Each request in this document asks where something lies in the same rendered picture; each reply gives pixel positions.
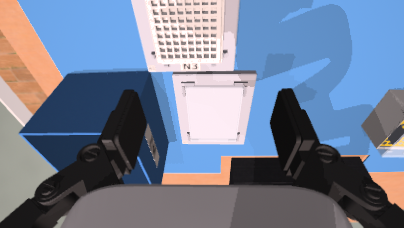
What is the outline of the blue bench mat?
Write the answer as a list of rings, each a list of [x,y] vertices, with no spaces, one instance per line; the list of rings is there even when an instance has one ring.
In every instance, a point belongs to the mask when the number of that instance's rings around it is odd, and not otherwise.
[[[64,78],[148,71],[131,0],[17,0]],[[404,172],[381,158],[362,124],[404,90],[404,0],[240,0],[234,70],[257,79],[243,145],[182,144],[173,72],[151,72],[169,145],[164,173],[221,173],[221,156],[277,156],[270,119],[292,88],[321,144],[368,155],[368,172]]]

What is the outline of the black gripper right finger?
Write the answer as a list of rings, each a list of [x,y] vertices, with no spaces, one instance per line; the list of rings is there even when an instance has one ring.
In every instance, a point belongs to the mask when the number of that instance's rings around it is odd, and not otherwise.
[[[292,186],[323,193],[363,228],[404,228],[404,210],[388,201],[376,182],[341,162],[340,153],[321,144],[292,88],[278,91],[270,127],[281,169]]]

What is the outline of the dark blue open-top bin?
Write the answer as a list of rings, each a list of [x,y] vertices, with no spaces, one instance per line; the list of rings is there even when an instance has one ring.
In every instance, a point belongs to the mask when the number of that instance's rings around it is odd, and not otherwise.
[[[68,73],[18,134],[59,172],[97,143],[123,90],[138,93],[147,126],[135,168],[122,179],[162,184],[169,141],[149,71]]]

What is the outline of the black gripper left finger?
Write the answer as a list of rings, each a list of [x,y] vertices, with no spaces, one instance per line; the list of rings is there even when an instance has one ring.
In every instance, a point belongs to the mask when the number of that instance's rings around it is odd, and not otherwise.
[[[83,194],[124,184],[124,174],[135,168],[146,126],[138,93],[124,90],[97,143],[84,146],[77,161],[43,181],[0,228],[54,228]]]

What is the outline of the white multiwell plate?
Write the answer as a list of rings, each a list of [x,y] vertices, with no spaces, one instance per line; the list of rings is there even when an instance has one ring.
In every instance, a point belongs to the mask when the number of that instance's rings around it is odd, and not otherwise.
[[[222,63],[224,0],[145,4],[158,64]]]

